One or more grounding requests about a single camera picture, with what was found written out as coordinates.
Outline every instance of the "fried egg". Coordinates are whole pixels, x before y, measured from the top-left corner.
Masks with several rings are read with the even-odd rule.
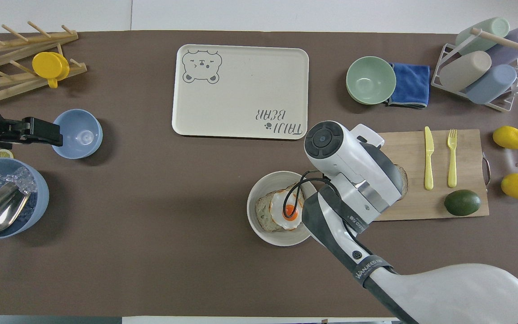
[[[283,203],[287,193],[289,193],[289,191],[285,190],[273,195],[273,199],[271,199],[271,203],[269,204],[269,212],[271,213],[271,218],[275,223],[277,223],[277,225],[286,230],[294,230],[301,223],[303,204],[301,201],[298,201],[295,212],[291,214],[291,212],[293,212],[293,207],[295,205],[297,195],[296,193],[292,193],[289,196],[286,205],[284,206]]]

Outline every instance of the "bear drawing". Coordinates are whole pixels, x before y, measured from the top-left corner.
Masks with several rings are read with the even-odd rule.
[[[219,66],[223,60],[217,52],[212,54],[209,51],[188,51],[181,61],[185,67],[183,81],[191,83],[194,80],[207,80],[210,84],[219,81]]]

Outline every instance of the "white tray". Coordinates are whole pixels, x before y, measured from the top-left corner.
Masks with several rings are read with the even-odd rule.
[[[308,76],[302,49],[183,45],[171,124],[180,135],[298,140],[308,131]]]

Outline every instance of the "knife blade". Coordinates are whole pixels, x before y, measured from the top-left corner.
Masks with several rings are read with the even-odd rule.
[[[425,189],[433,189],[433,170],[431,168],[431,155],[435,151],[433,135],[429,126],[425,126]]]

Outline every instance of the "blue towel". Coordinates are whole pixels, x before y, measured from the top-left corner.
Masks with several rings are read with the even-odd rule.
[[[391,63],[397,84],[387,105],[424,109],[429,103],[429,66]]]

